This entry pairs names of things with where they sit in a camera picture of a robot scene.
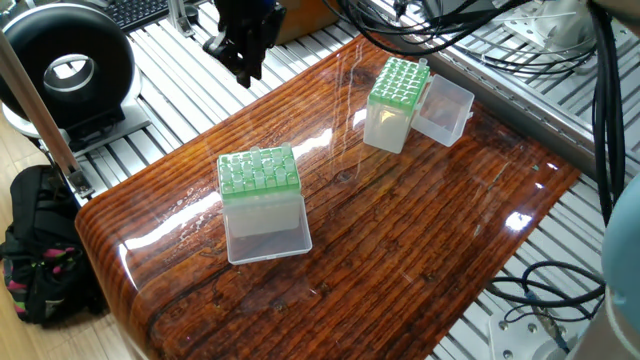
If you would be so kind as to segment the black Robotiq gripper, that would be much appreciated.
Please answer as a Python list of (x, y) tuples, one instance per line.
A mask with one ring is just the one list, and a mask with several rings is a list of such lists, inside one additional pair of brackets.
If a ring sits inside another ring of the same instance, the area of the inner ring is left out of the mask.
[[(236, 44), (245, 41), (249, 33), (257, 35), (264, 46), (274, 46), (286, 16), (286, 8), (277, 0), (215, 0), (215, 7), (221, 33), (208, 39), (203, 50), (218, 61), (236, 61)], [(249, 88), (251, 79), (262, 79), (265, 48), (247, 46), (239, 54), (242, 59), (238, 82)]]

